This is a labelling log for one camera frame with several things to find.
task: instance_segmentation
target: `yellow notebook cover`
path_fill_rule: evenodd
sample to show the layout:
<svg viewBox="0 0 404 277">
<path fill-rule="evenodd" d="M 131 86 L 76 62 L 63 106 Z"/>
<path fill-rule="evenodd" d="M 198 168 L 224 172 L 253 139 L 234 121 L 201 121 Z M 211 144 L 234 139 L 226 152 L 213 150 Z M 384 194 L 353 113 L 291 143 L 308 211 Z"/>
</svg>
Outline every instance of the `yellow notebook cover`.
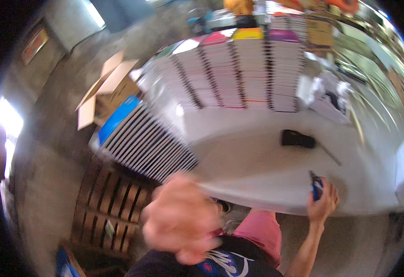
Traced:
<svg viewBox="0 0 404 277">
<path fill-rule="evenodd" d="M 233 40 L 237 39 L 263 39 L 264 32 L 261 28 L 247 28 L 247 29 L 238 29 L 232 35 Z"/>
</svg>

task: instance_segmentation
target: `concrete floor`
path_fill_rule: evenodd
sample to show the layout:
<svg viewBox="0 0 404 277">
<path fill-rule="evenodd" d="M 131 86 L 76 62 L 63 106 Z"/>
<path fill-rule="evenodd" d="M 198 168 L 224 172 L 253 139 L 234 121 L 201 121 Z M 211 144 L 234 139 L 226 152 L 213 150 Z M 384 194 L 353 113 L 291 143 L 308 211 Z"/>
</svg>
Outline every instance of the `concrete floor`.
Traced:
<svg viewBox="0 0 404 277">
<path fill-rule="evenodd" d="M 234 205 L 226 214 L 228 234 L 238 226 L 249 208 Z M 308 233 L 308 218 L 276 214 L 282 232 L 282 262 L 285 273 Z M 404 250 L 402 239 L 389 225 L 387 214 L 366 217 L 329 218 L 319 244 L 311 276 L 387 276 Z"/>
<path fill-rule="evenodd" d="M 116 52 L 124 50 L 127 59 L 144 62 L 161 46 L 187 38 L 185 17 L 192 8 L 191 2 L 184 2 L 121 33 L 103 30 L 77 45 L 46 80 L 25 118 L 13 163 L 19 234 L 24 254 L 40 276 L 55 275 L 55 252 L 70 236 L 77 194 L 92 156 L 88 140 L 93 130 L 77 131 L 77 104 L 98 79 L 104 61 Z M 246 212 L 238 208 L 228 218 L 239 222 Z M 277 219 L 284 272 L 306 236 L 308 222 L 292 215 Z M 386 276 L 404 249 L 403 237 L 382 254 L 386 236 L 391 235 L 388 222 L 388 215 L 330 219 L 311 275 Z M 139 238 L 133 254 L 138 258 L 145 250 Z"/>
</svg>

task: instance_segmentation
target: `framed sign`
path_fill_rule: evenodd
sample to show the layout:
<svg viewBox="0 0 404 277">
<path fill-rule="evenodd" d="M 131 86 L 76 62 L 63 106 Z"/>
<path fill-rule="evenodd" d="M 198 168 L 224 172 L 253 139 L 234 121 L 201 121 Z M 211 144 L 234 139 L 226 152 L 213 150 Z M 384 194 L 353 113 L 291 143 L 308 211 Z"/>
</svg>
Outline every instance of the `framed sign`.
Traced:
<svg viewBox="0 0 404 277">
<path fill-rule="evenodd" d="M 37 52 L 45 45 L 49 37 L 44 28 L 40 28 L 29 40 L 22 52 L 22 61 L 27 66 Z"/>
</svg>

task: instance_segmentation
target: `black t-shirt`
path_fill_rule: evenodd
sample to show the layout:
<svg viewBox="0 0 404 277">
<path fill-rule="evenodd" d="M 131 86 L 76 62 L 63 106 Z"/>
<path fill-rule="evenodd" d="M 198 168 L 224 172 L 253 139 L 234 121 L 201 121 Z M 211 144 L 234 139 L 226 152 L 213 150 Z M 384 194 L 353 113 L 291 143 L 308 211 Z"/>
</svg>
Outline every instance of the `black t-shirt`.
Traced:
<svg viewBox="0 0 404 277">
<path fill-rule="evenodd" d="M 125 277 L 283 277 L 267 256 L 244 238 L 220 236 L 222 245 L 192 266 L 180 264 L 174 254 L 152 250 Z"/>
</svg>

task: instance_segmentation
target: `person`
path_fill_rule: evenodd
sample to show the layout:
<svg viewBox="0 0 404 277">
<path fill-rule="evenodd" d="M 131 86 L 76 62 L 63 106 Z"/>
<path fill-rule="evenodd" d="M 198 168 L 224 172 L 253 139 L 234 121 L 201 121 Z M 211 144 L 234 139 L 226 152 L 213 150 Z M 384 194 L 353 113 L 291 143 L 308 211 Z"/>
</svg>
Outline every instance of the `person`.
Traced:
<svg viewBox="0 0 404 277">
<path fill-rule="evenodd" d="M 324 223 L 339 204 L 338 190 L 321 177 L 318 201 L 310 193 L 310 229 L 285 277 L 309 276 Z M 153 248 L 126 277 L 282 276 L 282 236 L 275 213 L 251 209 L 232 233 L 219 233 L 219 208 L 191 177 L 173 175 L 142 213 L 143 235 Z"/>
<path fill-rule="evenodd" d="M 238 28 L 256 28 L 252 0 L 224 0 L 224 7 L 236 16 Z"/>
</svg>

